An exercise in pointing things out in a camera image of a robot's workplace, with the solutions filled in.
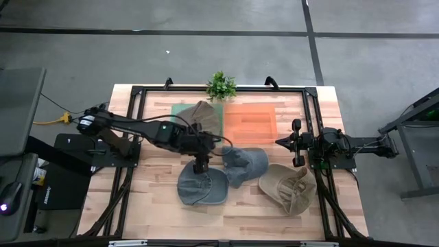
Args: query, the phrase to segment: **gray baseball cap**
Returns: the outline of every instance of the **gray baseball cap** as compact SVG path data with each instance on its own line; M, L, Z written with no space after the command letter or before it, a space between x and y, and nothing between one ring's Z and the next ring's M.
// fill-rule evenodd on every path
M221 204L226 201L228 181L225 173L214 167L203 174L193 173L195 161L189 161L178 177L177 192L186 205Z
M258 178L267 172L268 155L261 148L223 147L222 157L227 179L234 188L246 180Z
M182 117L189 124L200 123L202 131L208 131L212 134L219 135L222 129L220 119L214 107L204 101L200 101L195 106L180 111L177 116ZM176 118L175 122L185 125L185 123L178 118Z
M271 164L259 179L259 188L283 206L291 216L307 210L316 196L317 182L306 167L293 169Z

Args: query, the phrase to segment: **gray concrete floor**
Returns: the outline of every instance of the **gray concrete floor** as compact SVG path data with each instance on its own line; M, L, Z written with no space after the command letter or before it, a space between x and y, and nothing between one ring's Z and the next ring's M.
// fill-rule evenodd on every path
M310 0L317 32L439 32L434 0ZM11 0L0 25L149 30L305 31L299 0ZM317 39L325 85L335 86L346 132L372 136L439 86L439 40ZM43 93L72 111L109 100L118 83L203 83L218 70L239 84L316 85L307 38L0 34L0 67L45 67ZM35 120L62 110L40 99ZM34 126L53 144L74 126ZM401 141L395 135L399 149ZM416 188L402 153L357 157L371 237L439 245L439 196L401 201ZM71 223L65 233L71 232Z

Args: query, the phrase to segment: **potted plant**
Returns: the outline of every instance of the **potted plant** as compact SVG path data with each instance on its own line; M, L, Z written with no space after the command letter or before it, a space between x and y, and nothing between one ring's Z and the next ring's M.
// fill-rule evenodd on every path
M212 80L209 80L207 84L207 94L209 94L209 100L223 102L230 97L236 96L236 84L235 78L224 76L222 71L218 71L212 75Z

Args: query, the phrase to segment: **desk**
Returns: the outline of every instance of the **desk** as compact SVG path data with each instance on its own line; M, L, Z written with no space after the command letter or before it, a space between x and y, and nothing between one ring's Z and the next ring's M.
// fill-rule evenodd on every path
M126 115L131 84L116 84L109 111ZM326 127L341 128L343 122L335 88L318 86L318 98ZM205 100L203 92L148 92L143 117L170 114L173 104L195 104ZM239 92L229 104L275 104L279 137L291 134L292 120L305 121L302 97L297 93ZM315 121L311 106L311 118ZM294 154L276 144L237 144L263 148L271 163L292 166ZM239 189L229 188L227 201L215 206L187 206L176 189L178 175L191 157L174 154L143 142L139 166L134 171L128 202L124 239L241 239L241 240L318 240L324 239L318 199L301 215L286 216L282 208L257 186L257 179L246 181ZM220 157L209 164L221 167ZM106 208L114 168L104 168L91 179L78 234L87 231ZM335 186L341 208L367 235L366 222L357 184L344 170L334 170ZM333 212L328 205L331 229L335 233Z

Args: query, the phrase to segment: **butcher block tabletop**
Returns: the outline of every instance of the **butcher block tabletop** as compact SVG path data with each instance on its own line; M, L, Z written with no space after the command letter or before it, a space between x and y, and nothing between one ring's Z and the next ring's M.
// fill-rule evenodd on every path
M110 112L126 116L132 86L133 84L115 85L108 108ZM324 126L343 130L335 88L333 86L316 88ZM197 91L148 91L143 118L171 114L173 105L208 101L206 96L205 92ZM317 126L311 100L309 103L313 126ZM278 138L292 133L293 119L305 121L305 110L300 93L238 92L237 97L224 104L274 105ZM306 124L302 124L301 131L307 131L306 128ZM267 143L265 139L262 143L234 143L234 146L263 148L269 156L270 163L292 167L294 153L275 143ZM123 231L124 239L324 239L317 196L305 212L297 216L288 216L281 205L258 188L258 179L246 181L238 189L229 187L224 204L184 205L178 197L176 185L183 167L192 159L193 157L156 148L147 141L142 142L139 165L132 177ZM221 157L218 156L211 159L209 166L220 169L224 167ZM108 205L114 173L115 168L107 167L91 178L78 234L86 232ZM341 208L357 229L367 235L366 221L355 179L347 171L339 169L333 171L333 176ZM329 205L327 208L331 229L335 233L333 212ZM118 215L119 206L115 210L111 233L116 228Z

